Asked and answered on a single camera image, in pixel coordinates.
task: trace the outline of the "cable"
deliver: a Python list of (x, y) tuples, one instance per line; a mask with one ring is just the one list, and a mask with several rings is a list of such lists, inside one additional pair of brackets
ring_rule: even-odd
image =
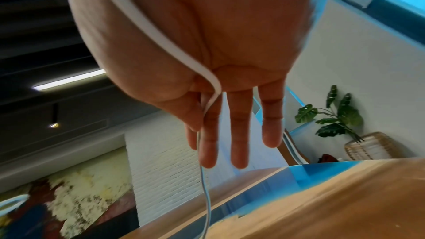
[[(142, 11), (133, 3), (132, 0), (111, 0), (143, 33), (145, 33), (152, 41), (158, 44), (163, 48), (167, 53), (172, 55), (178, 61), (180, 61), (185, 66), (189, 67), (191, 70), (195, 71), (199, 75), (203, 76), (208, 82), (211, 83), (214, 88), (214, 94), (211, 96), (209, 101), (204, 107), (204, 116), (206, 112), (210, 109), (213, 103), (221, 94), (221, 84), (218, 78), (205, 66), (196, 61), (193, 57), (188, 55), (185, 51), (180, 49), (176, 44), (167, 38), (143, 13)], [(197, 149), (199, 152), (199, 141), (201, 138), (201, 132), (197, 134)], [(204, 169), (199, 164), (201, 171), (201, 183), (202, 189), (204, 190), (207, 206), (207, 214), (205, 220), (204, 230), (202, 232), (201, 238), (204, 239), (207, 235), (209, 222), (211, 219), (211, 200), (209, 197), (208, 190), (205, 185), (205, 176)]]

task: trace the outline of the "hand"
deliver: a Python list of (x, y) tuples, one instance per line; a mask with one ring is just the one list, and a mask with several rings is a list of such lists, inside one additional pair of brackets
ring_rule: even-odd
[[(203, 118), (211, 85), (152, 42), (110, 0), (69, 0), (80, 33), (100, 66), (128, 95), (186, 124), (191, 148), (202, 128), (199, 158), (217, 160), (221, 98)], [(184, 51), (219, 78), (231, 114), (231, 160), (248, 164), (252, 88), (263, 107), (263, 141), (282, 141), (285, 78), (314, 21), (311, 0), (133, 0)]]

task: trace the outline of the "green leaf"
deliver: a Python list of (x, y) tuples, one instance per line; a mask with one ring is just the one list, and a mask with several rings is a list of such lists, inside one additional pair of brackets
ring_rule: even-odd
[(337, 123), (338, 119), (326, 118), (316, 121), (317, 124)]
[(341, 115), (338, 116), (344, 124), (359, 126), (363, 124), (363, 118), (359, 111), (352, 106), (344, 106)]
[(316, 115), (317, 108), (313, 107), (311, 104), (308, 104), (298, 109), (298, 114), (295, 116), (295, 121), (297, 123), (307, 123), (312, 121)]
[(350, 105), (351, 102), (351, 94), (347, 93), (346, 95), (344, 95), (344, 97), (342, 98), (340, 105), (338, 106), (338, 112), (337, 115), (340, 116), (343, 114), (344, 109)]
[(317, 130), (316, 135), (320, 137), (329, 137), (335, 135), (343, 135), (347, 132), (344, 126), (340, 123), (332, 123), (330, 125), (322, 126)]
[(337, 95), (338, 89), (336, 88), (336, 85), (332, 85), (331, 90), (328, 92), (328, 97), (326, 98), (326, 108), (331, 107), (331, 104), (335, 101)]

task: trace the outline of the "linear light fixture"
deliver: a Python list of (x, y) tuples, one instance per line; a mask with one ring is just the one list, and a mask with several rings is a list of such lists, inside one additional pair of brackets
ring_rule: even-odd
[(91, 77), (95, 77), (95, 76), (100, 76), (102, 74), (105, 74), (105, 70), (104, 69), (100, 69), (100, 70), (96, 70), (93, 72), (89, 72), (89, 73), (85, 73), (85, 74), (81, 74), (78, 76), (74, 76), (74, 77), (69, 77), (69, 78), (65, 78), (63, 80), (58, 80), (58, 81), (53, 81), (50, 83), (46, 83), (46, 84), (42, 84), (42, 85), (38, 85), (38, 86), (34, 86), (33, 89), (36, 89), (37, 91), (44, 91), (53, 87), (58, 87), (64, 84), (68, 84), (71, 82), (75, 82), (75, 81), (81, 81), (81, 80), (85, 80)]

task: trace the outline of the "wicker basket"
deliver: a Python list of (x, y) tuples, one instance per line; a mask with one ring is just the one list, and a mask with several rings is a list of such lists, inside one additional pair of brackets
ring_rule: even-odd
[(374, 132), (362, 136), (360, 143), (353, 141), (345, 144), (348, 156), (354, 161), (403, 158), (394, 141), (384, 133)]

